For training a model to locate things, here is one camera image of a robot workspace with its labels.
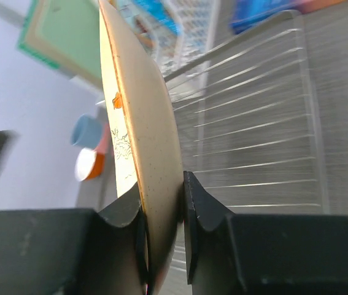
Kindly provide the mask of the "orange white bowl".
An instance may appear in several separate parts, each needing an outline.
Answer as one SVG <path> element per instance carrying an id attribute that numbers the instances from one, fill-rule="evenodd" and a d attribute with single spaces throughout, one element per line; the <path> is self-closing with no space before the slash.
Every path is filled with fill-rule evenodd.
<path id="1" fill-rule="evenodd" d="M 75 162 L 75 178 L 79 182 L 101 175 L 104 169 L 105 155 L 89 148 L 83 148 Z"/>

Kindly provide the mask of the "blue plastic cup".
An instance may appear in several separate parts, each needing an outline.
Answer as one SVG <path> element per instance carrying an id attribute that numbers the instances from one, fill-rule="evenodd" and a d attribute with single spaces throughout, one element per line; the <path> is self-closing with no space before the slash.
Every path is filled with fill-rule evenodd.
<path id="1" fill-rule="evenodd" d="M 70 141 L 73 146 L 95 149 L 103 134 L 103 126 L 92 116 L 83 114 L 73 128 Z"/>

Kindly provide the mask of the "pink plastic cup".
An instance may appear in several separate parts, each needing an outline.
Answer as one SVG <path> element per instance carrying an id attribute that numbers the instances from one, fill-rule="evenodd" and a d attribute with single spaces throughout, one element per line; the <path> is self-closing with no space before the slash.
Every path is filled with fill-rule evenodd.
<path id="1" fill-rule="evenodd" d="M 99 154 L 106 154 L 107 151 L 109 150 L 109 146 L 111 143 L 111 138 L 110 138 L 110 127 L 109 124 L 105 124 L 102 130 L 102 137 L 97 145 L 95 151 Z"/>

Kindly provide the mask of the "beige bird pattern plate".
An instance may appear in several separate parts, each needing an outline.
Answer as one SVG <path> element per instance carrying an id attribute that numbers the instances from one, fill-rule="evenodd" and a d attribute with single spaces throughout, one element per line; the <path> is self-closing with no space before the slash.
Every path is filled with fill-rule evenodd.
<path id="1" fill-rule="evenodd" d="M 117 195 L 139 189 L 146 223 L 146 292 L 158 294 L 173 255 L 183 192 L 177 125 L 157 64 L 108 1 L 99 2 L 99 46 Z"/>

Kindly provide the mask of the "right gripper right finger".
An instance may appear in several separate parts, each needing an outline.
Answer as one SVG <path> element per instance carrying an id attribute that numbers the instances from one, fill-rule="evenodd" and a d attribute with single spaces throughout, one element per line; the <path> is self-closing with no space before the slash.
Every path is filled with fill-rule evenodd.
<path id="1" fill-rule="evenodd" d="M 184 173 L 193 294 L 348 294 L 348 216 L 236 214 Z"/>

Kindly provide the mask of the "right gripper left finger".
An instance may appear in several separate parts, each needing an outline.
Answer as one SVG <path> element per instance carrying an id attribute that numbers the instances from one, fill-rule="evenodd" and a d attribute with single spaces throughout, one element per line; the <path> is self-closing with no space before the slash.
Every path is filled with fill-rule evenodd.
<path id="1" fill-rule="evenodd" d="M 144 294 L 139 189 L 100 212 L 0 211 L 0 294 Z"/>

